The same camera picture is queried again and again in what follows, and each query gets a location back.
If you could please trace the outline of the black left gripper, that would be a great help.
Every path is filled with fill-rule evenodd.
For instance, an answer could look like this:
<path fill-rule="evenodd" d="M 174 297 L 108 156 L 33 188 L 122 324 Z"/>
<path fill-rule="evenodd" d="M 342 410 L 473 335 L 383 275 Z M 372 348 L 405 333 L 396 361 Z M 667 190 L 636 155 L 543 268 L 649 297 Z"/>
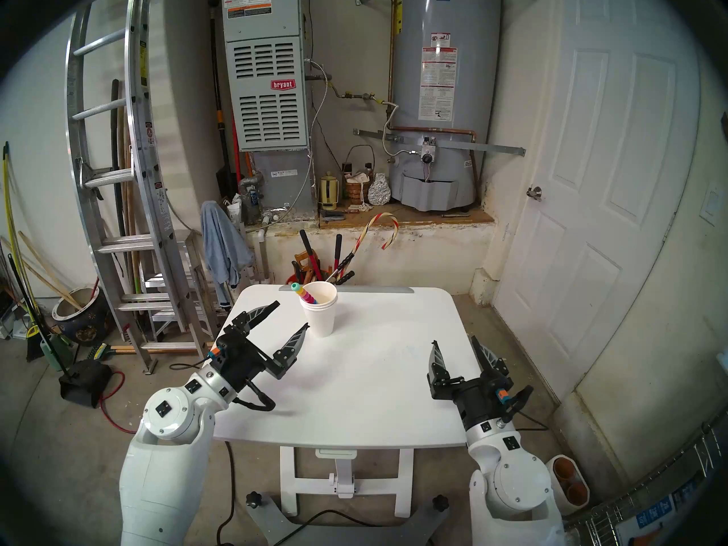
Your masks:
<path fill-rule="evenodd" d="M 230 323 L 230 330 L 224 330 L 216 339 L 212 348 L 212 367 L 231 386 L 236 395 L 246 387 L 256 394 L 259 400 L 271 398 L 259 390 L 253 379 L 261 372 L 274 372 L 273 376 L 281 379 L 290 370 L 301 351 L 309 324 L 305 323 L 292 337 L 270 356 L 261 351 L 247 338 L 250 331 L 260 325 L 280 306 L 273 301 L 264 307 L 257 307 L 249 312 L 242 312 Z"/>

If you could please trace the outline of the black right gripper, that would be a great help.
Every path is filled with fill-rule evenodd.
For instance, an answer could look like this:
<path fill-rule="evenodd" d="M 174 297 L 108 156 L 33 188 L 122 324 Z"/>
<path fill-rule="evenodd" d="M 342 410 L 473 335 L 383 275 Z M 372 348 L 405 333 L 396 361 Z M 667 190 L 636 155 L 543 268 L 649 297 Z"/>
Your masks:
<path fill-rule="evenodd" d="M 435 400 L 453 401 L 464 430 L 507 414 L 507 406 L 497 397 L 499 390 L 510 390 L 512 379 L 504 361 L 484 346 L 476 336 L 471 336 L 481 375 L 465 381 L 462 377 L 450 379 L 438 342 L 432 343 L 428 360 L 427 380 Z"/>

